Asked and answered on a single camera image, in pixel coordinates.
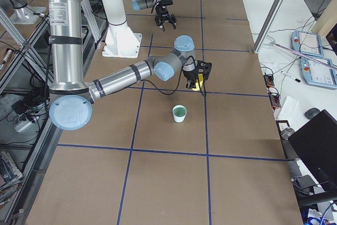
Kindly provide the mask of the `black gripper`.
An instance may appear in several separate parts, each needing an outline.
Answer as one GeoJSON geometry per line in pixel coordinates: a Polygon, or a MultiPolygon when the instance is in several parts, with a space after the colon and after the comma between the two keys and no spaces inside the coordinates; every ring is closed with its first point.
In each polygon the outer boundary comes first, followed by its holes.
{"type": "Polygon", "coordinates": [[[183,67],[183,74],[187,79],[186,88],[196,89],[198,74],[202,74],[202,85],[209,79],[212,69],[212,63],[201,60],[193,60],[192,63],[186,64],[183,67]]]}
{"type": "Polygon", "coordinates": [[[177,19],[174,16],[174,14],[171,14],[171,15],[169,14],[166,6],[162,6],[162,4],[158,4],[155,7],[155,10],[156,10],[155,22],[158,28],[160,28],[163,32],[165,32],[164,23],[169,22],[172,24],[173,29],[174,30],[176,29],[177,19]]]}

